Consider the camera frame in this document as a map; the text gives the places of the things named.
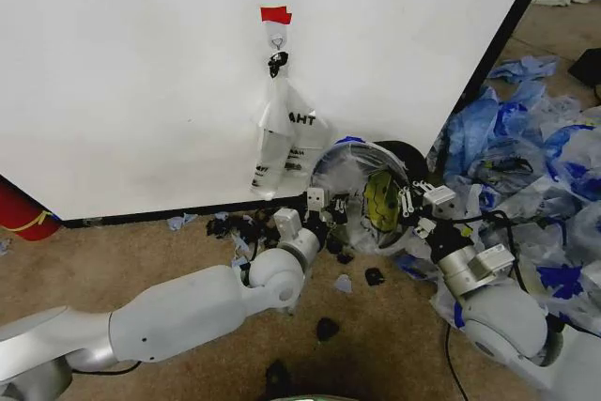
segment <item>yellow object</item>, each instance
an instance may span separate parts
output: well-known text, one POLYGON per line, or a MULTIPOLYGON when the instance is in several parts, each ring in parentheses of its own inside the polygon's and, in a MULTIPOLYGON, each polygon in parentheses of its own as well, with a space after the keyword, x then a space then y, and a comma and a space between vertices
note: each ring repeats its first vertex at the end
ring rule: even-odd
POLYGON ((22 225, 21 227, 15 227, 14 229, 9 229, 8 227, 5 227, 5 229, 10 232, 21 232, 22 230, 28 229, 32 225, 42 224, 47 216, 53 216, 53 214, 50 211, 43 210, 36 218, 31 220, 26 225, 22 225))
POLYGON ((363 197, 367 201, 365 216, 380 232, 393 232, 398 223, 399 187, 388 171, 377 171, 369 176, 363 197))

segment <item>white wall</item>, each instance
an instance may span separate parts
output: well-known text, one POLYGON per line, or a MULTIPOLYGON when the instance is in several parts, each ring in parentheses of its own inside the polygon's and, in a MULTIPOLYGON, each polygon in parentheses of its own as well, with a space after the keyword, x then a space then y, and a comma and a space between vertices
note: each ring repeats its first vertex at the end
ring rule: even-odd
POLYGON ((513 2, 0 0, 0 174, 63 219, 255 199, 261 5, 337 136, 426 152, 513 2))

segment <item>brown carpet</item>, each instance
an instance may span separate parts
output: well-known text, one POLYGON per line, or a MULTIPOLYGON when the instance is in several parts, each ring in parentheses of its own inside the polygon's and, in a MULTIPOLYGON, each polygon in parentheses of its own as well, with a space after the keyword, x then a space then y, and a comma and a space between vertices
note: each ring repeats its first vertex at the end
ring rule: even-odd
MULTIPOLYGON (((62 229, 35 243, 15 239, 0 259, 0 323, 61 304, 114 310, 151 285, 227 264, 233 245, 208 238, 206 220, 178 232, 161 221, 62 229)), ((411 281, 377 256, 341 265, 323 251, 313 269, 294 316, 259 314, 226 337, 126 376, 75 376, 61 399, 255 400, 276 359, 285 363, 296 391, 364 400, 460 399, 442 352, 443 323, 428 303, 433 286, 411 281), (367 285, 364 271, 373 266, 384 273, 383 285, 367 285), (332 286, 342 273, 352 280, 350 295, 332 286), (319 344, 316 323, 322 316, 341 330, 319 344)), ((532 399, 523 382, 458 333, 452 355, 472 401, 532 399)))

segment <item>black clip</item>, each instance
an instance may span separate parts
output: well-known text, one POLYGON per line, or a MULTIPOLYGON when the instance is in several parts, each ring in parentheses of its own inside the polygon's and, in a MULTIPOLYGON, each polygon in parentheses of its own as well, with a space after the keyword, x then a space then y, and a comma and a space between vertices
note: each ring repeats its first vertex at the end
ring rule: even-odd
POLYGON ((268 61, 267 63, 267 66, 270 67, 270 76, 272 79, 274 79, 278 75, 280 68, 284 66, 287 62, 288 52, 276 52, 271 56, 270 61, 268 61))

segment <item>black wall edge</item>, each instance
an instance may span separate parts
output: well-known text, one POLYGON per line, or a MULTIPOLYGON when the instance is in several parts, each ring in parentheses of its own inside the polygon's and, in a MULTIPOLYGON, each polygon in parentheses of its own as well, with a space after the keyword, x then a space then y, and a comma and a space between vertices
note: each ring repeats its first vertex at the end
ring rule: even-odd
POLYGON ((501 23, 499 30, 497 30, 497 33, 490 41, 485 54, 480 60, 480 63, 478 63, 476 70, 471 75, 468 84, 463 90, 461 98, 455 105, 455 108, 453 109, 454 112, 458 112, 476 99, 480 90, 480 86, 482 86, 482 83, 486 80, 486 76, 493 68, 497 58, 499 58, 499 55, 501 55, 505 44, 507 44, 507 41, 514 33, 517 23, 519 23, 519 20, 524 15, 524 12, 530 3, 531 0, 516 0, 511 8, 509 8, 509 11, 501 23))

